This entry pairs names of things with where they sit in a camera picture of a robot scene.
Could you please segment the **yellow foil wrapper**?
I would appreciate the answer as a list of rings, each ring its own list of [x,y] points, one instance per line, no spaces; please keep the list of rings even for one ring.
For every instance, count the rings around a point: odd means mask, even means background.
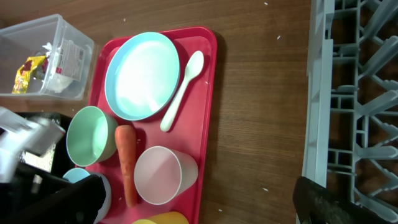
[[[27,93],[30,84],[30,78],[36,72],[37,68],[43,64],[46,58],[46,55],[39,55],[27,58],[25,64],[23,64],[17,70],[12,94]]]

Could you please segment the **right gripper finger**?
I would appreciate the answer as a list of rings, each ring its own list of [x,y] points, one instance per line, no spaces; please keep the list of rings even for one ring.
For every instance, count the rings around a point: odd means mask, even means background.
[[[295,183],[293,203],[300,223],[388,224],[304,176]]]

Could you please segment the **light blue bowl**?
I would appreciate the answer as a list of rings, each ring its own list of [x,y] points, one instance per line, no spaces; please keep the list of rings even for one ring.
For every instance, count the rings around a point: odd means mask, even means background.
[[[107,213],[110,209],[110,206],[111,206],[112,193],[111,193],[111,186],[109,184],[108,179],[103,174],[100,174],[99,172],[87,171],[85,169],[77,168],[77,167],[68,170],[63,175],[63,179],[66,179],[67,181],[74,184],[74,183],[80,181],[81,179],[88,177],[91,174],[98,175],[102,178],[103,183],[104,183],[104,188],[106,191],[106,197],[103,202],[103,206],[99,209],[97,217],[94,221],[94,224],[97,224],[107,215]]]

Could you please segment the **green bowl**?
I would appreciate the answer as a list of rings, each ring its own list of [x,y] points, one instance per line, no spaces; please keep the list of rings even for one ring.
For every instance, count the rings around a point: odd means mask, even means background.
[[[67,131],[67,153],[71,161],[87,167],[109,159],[116,152],[117,121],[95,106],[82,108]]]

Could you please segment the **yellow plastic cup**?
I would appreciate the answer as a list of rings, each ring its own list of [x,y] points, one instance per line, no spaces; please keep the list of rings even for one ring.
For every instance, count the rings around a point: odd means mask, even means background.
[[[137,220],[133,224],[189,224],[189,221],[179,212],[167,212]]]

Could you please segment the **pink plastic cup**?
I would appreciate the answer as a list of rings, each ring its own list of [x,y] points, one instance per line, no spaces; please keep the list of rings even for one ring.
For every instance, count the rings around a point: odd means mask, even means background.
[[[134,184],[141,198],[153,205],[169,203],[198,178],[192,156],[163,146],[145,150],[134,170]]]

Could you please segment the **orange carrot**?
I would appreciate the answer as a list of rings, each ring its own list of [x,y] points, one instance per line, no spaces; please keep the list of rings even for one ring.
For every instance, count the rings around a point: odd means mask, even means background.
[[[129,208],[137,204],[137,190],[134,184],[136,166],[136,131],[133,126],[120,125],[115,130],[115,141],[121,167],[124,196]]]

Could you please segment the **red snack wrapper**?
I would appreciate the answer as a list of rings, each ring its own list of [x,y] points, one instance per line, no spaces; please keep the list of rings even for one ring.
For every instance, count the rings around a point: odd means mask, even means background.
[[[49,58],[46,58],[42,64],[42,70],[44,73],[47,72],[48,65],[49,65]]]

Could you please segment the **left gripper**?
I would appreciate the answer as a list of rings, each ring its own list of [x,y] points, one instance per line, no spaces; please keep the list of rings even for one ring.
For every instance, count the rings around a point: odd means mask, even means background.
[[[20,163],[1,184],[1,223],[94,223],[105,198],[98,175],[71,183]]]

